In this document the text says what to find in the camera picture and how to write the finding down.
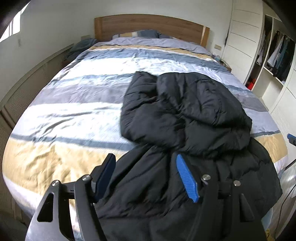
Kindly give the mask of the black puffer jacket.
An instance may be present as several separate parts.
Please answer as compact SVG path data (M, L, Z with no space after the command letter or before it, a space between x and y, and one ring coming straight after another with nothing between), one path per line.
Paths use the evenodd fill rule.
M96 213L107 240L187 240L200 205L176 167L182 154L219 181L238 180L260 219L282 195L252 120L221 83L200 73L136 72L125 93L121 135L135 147L116 163Z

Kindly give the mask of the hanging clothes in wardrobe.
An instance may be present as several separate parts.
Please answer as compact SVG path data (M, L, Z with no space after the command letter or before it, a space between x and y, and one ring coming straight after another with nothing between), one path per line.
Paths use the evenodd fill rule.
M274 37L270 40L271 32L267 37L263 32L262 42L257 52L256 64L262 65L264 58L266 68L280 82L285 84L288 73L292 65L292 59L295 51L295 42L280 31L276 31Z

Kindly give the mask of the red item on shelf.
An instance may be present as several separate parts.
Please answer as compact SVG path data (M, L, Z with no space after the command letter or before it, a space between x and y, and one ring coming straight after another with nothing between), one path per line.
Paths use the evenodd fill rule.
M249 90L252 90L253 87L254 87L254 84L256 82L256 79L248 79L247 83L246 83L246 87L249 89Z

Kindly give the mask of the striped bed duvet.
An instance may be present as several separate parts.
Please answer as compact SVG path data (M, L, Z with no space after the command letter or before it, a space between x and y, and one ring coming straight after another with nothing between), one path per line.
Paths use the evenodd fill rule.
M119 130L123 96L137 71L198 72L224 84L252 119L251 135L279 175L288 166L282 133L262 102L200 45L177 39L120 37L99 42L58 72L14 127L3 157L4 181L33 216L50 183L75 181L108 152L132 148Z

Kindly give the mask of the white wardrobe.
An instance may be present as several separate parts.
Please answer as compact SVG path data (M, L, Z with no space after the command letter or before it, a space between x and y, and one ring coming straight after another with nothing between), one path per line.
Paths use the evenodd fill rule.
M295 135L295 40L264 1L233 1L222 58L267 108L283 135Z

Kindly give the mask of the wooden headboard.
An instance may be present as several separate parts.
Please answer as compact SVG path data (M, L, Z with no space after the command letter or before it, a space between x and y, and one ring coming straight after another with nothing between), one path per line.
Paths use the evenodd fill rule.
M140 30L157 30L174 38L206 47L210 28L170 16L149 14L121 14L94 19L94 34L99 41L109 41L115 34Z

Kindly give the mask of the dark blue folded blanket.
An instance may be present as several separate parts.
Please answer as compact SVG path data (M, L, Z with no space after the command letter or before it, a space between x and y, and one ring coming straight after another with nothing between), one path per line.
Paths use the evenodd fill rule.
M89 39L84 39L81 40L80 42L78 42L77 44L75 44L70 51L68 52L68 54L66 55L65 60L72 62L73 60L75 60L75 58L80 55L82 52L86 51L87 49L89 49L90 47L92 47L94 44L96 44L98 42L97 39L95 38L89 38Z

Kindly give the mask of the striped pillow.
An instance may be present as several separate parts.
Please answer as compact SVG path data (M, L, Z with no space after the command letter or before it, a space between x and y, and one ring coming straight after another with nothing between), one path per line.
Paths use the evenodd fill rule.
M120 37L141 37L141 38L159 38L159 39L173 39L173 37L162 34L157 30L140 30L134 32L127 32L122 34L115 34L112 36L112 40Z

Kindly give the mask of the window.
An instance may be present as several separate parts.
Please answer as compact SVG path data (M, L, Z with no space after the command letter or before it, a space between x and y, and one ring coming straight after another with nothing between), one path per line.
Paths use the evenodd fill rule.
M21 15L25 11L25 9L29 5L29 3L30 2L28 2L11 20L8 27L4 31L3 35L1 36L1 39L0 39L1 42L8 39L10 36L20 32L20 30L21 30Z

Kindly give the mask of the beige louvered wall cabinet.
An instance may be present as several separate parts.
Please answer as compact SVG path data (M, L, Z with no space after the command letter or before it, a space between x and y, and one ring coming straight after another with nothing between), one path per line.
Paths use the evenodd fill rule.
M66 98L57 84L76 67L70 46L25 74L1 100L1 212L28 225L55 179L70 181L67 157L79 153L58 134L74 118L63 114Z

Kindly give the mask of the beige wall socket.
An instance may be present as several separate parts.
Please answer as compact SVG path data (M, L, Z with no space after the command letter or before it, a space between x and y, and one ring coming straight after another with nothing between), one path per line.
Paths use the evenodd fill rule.
M222 47L219 46L219 45L215 45L215 46L214 46L214 49L221 51Z

